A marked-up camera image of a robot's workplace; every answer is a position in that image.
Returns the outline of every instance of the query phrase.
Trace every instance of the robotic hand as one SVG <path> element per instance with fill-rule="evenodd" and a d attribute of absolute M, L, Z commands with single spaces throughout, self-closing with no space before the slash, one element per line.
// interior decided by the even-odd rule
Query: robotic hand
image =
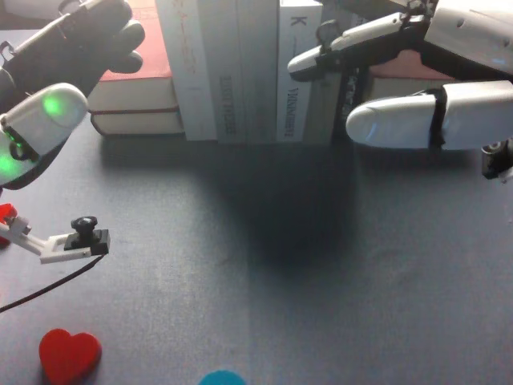
<path fill-rule="evenodd" d="M 143 63 L 134 49 L 144 29 L 124 0 L 64 0 L 59 13 L 19 47 L 0 44 L 0 193 L 46 170 L 87 114 L 87 96 L 105 71 L 136 72 Z M 0 236 L 41 263 L 107 254 L 108 230 L 95 230 L 96 223 L 82 217 L 71 222 L 76 233 L 42 240 L 29 234 L 28 220 L 11 205 L 0 206 Z"/>
<path fill-rule="evenodd" d="M 505 178 L 513 167 L 512 23 L 510 1 L 413 0 L 334 40 L 318 33 L 321 45 L 294 58 L 289 73 L 311 81 L 415 50 L 424 65 L 465 83 L 364 103 L 347 119 L 349 137 L 383 148 L 483 148 L 483 174 Z"/>

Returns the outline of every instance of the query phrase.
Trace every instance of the blue round object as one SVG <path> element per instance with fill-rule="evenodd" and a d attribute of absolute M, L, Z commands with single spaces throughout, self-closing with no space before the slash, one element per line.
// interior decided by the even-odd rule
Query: blue round object
<path fill-rule="evenodd" d="M 206 375 L 200 385 L 246 385 L 246 382 L 231 371 L 214 371 Z"/>

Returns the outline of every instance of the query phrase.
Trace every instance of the black cable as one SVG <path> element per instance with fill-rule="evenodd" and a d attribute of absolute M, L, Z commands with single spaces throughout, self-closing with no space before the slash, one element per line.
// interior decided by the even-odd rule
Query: black cable
<path fill-rule="evenodd" d="M 13 307 L 23 305 L 24 303 L 29 302 L 29 301 L 33 300 L 34 298 L 39 297 L 40 295 L 48 293 L 50 290 L 56 289 L 59 286 L 64 285 L 66 282 L 71 281 L 73 278 L 77 278 L 80 274 L 84 274 L 86 271 L 92 269 L 98 262 L 101 261 L 101 259 L 103 257 L 105 257 L 105 254 L 100 257 L 97 257 L 94 261 L 89 262 L 87 265 L 85 265 L 81 269 L 78 269 L 74 273 L 71 273 L 70 275 L 67 275 L 64 278 L 59 279 L 57 282 L 54 282 L 51 285 L 48 285 L 44 289 L 36 291 L 35 293 L 32 293 L 31 295 L 27 295 L 26 297 L 21 298 L 17 301 L 14 301 L 14 302 L 10 303 L 9 305 L 0 307 L 0 313 L 3 313 L 4 311 L 8 311 L 9 309 L 12 309 Z"/>

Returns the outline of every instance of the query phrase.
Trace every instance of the table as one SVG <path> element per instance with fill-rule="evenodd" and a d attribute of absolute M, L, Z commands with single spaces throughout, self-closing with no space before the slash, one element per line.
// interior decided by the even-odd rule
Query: table
<path fill-rule="evenodd" d="M 509 384 L 513 195 L 477 152 L 110 139 L 87 122 L 4 192 L 33 234 L 96 215 L 111 254 L 0 314 L 0 383 L 44 383 L 41 337 L 96 335 L 87 383 Z M 85 261 L 0 253 L 0 304 Z"/>

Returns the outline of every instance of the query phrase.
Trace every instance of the green light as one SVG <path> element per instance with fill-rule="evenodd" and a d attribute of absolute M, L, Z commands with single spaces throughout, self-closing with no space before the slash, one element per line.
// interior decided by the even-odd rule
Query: green light
<path fill-rule="evenodd" d="M 52 95 L 42 101 L 42 107 L 49 116 L 62 116 L 65 113 L 62 100 Z"/>
<path fill-rule="evenodd" d="M 20 171 L 20 164 L 17 160 L 13 159 L 10 155 L 0 156 L 0 175 L 12 178 L 17 176 Z"/>

